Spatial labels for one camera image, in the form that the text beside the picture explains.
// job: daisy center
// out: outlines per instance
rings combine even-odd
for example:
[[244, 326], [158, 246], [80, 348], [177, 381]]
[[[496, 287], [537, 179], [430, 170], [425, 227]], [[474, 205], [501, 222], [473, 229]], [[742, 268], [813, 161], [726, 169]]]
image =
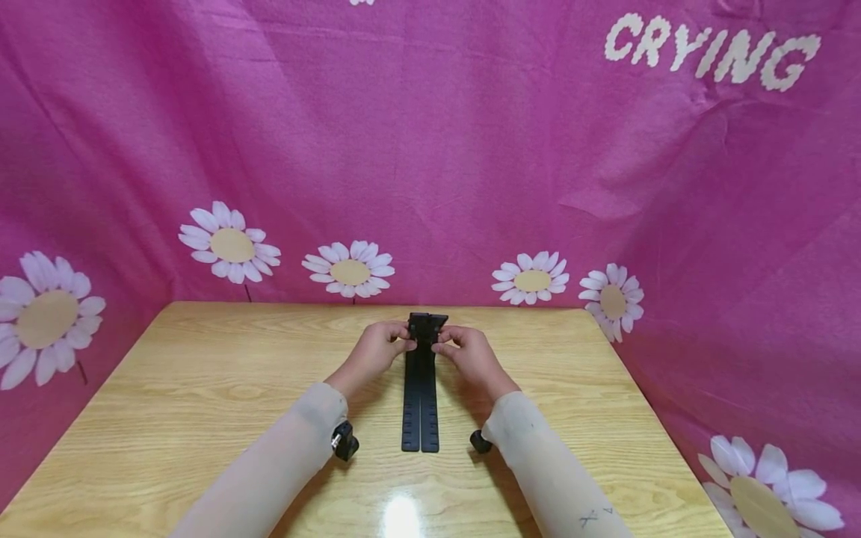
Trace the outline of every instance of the daisy center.
[[213, 253], [231, 263], [248, 262], [254, 257], [254, 244], [248, 236], [233, 228], [221, 228], [209, 240]]
[[736, 476], [729, 493], [745, 523], [760, 538], [799, 538], [801, 531], [786, 506], [769, 487], [749, 476]]
[[540, 292], [550, 287], [550, 275], [544, 271], [530, 269], [523, 273], [517, 273], [514, 277], [514, 285], [524, 292]]
[[18, 339], [31, 349], [44, 349], [60, 340], [77, 320], [77, 300], [55, 289], [24, 307], [15, 329]]
[[338, 262], [331, 266], [330, 272], [332, 278], [348, 286], [358, 286], [371, 276], [368, 266], [358, 260]]
[[614, 321], [625, 314], [625, 295], [615, 284], [608, 284], [601, 290], [601, 310]]

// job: daisy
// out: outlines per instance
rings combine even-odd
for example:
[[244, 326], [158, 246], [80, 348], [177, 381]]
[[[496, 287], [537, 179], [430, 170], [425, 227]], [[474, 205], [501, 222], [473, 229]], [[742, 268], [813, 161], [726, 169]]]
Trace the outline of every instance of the daisy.
[[714, 436], [711, 454], [699, 455], [715, 481], [703, 487], [735, 538], [824, 538], [816, 531], [843, 527], [840, 512], [817, 500], [825, 480], [810, 469], [790, 471], [780, 448], [766, 444], [757, 461], [741, 437]]
[[25, 281], [0, 279], [0, 390], [21, 384], [35, 367], [36, 385], [75, 365], [75, 349], [86, 349], [102, 318], [105, 299], [87, 295], [90, 279], [61, 257], [41, 252], [21, 258]]
[[501, 269], [493, 271], [493, 278], [499, 282], [491, 288], [503, 292], [499, 298], [510, 301], [512, 305], [524, 301], [527, 305], [534, 305], [539, 299], [550, 300], [552, 294], [565, 291], [569, 275], [562, 271], [566, 263], [566, 260], [559, 262], [559, 252], [551, 256], [542, 250], [534, 258], [528, 254], [518, 254], [517, 265], [505, 262]]
[[245, 217], [236, 209], [230, 210], [223, 201], [213, 202], [213, 211], [197, 208], [191, 218], [200, 227], [179, 227], [179, 240], [195, 251], [198, 262], [211, 263], [213, 275], [227, 277], [234, 284], [245, 278], [260, 282], [264, 275], [272, 276], [271, 267], [281, 265], [281, 250], [263, 244], [266, 232], [258, 228], [245, 228]]
[[580, 286], [586, 290], [578, 297], [591, 301], [585, 308], [611, 342], [621, 342], [622, 330], [631, 332], [634, 322], [643, 317], [643, 307], [639, 305], [643, 290], [636, 276], [628, 278], [625, 266], [611, 263], [606, 274], [590, 271]]
[[311, 280], [327, 284], [325, 290], [343, 297], [368, 298], [389, 287], [382, 277], [394, 275], [391, 254], [378, 254], [380, 246], [367, 241], [353, 241], [350, 249], [343, 243], [324, 244], [320, 256], [308, 254], [302, 267], [313, 272]]

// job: black strap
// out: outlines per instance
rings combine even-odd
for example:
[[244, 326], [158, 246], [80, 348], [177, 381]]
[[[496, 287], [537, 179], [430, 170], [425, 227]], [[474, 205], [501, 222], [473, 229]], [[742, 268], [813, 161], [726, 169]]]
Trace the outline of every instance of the black strap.
[[436, 354], [431, 345], [449, 319], [440, 314], [410, 314], [410, 338], [416, 341], [414, 351], [406, 353], [404, 373], [404, 419], [400, 449], [404, 452], [439, 452], [437, 420]]

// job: black knob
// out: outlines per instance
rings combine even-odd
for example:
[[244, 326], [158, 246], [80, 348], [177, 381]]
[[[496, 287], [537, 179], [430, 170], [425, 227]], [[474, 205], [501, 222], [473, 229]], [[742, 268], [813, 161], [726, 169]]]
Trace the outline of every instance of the black knob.
[[479, 454], [487, 454], [493, 448], [493, 443], [481, 436], [481, 430], [476, 430], [469, 436], [469, 442], [472, 443], [475, 452]]

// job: pink fabric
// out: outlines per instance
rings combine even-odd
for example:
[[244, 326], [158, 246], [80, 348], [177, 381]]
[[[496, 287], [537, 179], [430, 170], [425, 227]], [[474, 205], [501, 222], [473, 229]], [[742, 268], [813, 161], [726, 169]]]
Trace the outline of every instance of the pink fabric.
[[[818, 531], [859, 532], [858, 6], [52, 4], [0, 6], [0, 275], [63, 257], [107, 306], [76, 352], [88, 384], [74, 368], [0, 393], [0, 506], [160, 308], [351, 303], [301, 262], [365, 240], [395, 272], [357, 304], [502, 306], [493, 271], [546, 250], [571, 280], [521, 307], [583, 307], [581, 279], [625, 266], [643, 314], [614, 345], [697, 475], [715, 437], [780, 447], [827, 482], [845, 525]], [[643, 28], [613, 34], [628, 13]], [[682, 48], [712, 31], [673, 69], [683, 24]], [[751, 50], [775, 34], [716, 81], [742, 30]], [[763, 74], [804, 36], [814, 54]], [[272, 276], [191, 257], [180, 226], [214, 201], [280, 249]]]

